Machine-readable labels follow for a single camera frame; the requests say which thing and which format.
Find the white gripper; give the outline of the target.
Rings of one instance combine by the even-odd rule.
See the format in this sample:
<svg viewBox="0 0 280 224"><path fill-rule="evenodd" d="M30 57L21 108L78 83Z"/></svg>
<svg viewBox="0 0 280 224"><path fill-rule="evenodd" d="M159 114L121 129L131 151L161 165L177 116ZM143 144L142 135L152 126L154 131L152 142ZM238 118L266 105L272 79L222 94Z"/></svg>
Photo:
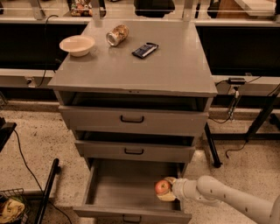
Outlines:
<svg viewBox="0 0 280 224"><path fill-rule="evenodd" d="M185 183L187 182L186 178L165 177L164 180L166 180L172 185L171 188L172 192L168 192L163 195L158 194L157 197L161 201L171 202L174 201L175 199L178 199L180 201L186 200L186 196L184 193Z"/></svg>

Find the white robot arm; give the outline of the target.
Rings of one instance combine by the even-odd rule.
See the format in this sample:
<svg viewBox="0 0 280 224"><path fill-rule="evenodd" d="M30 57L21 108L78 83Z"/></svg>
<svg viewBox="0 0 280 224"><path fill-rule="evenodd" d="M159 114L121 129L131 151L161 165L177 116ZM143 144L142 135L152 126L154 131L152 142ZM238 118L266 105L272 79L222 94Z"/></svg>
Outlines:
<svg viewBox="0 0 280 224"><path fill-rule="evenodd" d="M155 193L162 201L192 199L209 206L224 202L257 224L280 224L280 197L274 202L260 199L211 176L201 176L197 180L166 177L155 184Z"/></svg>

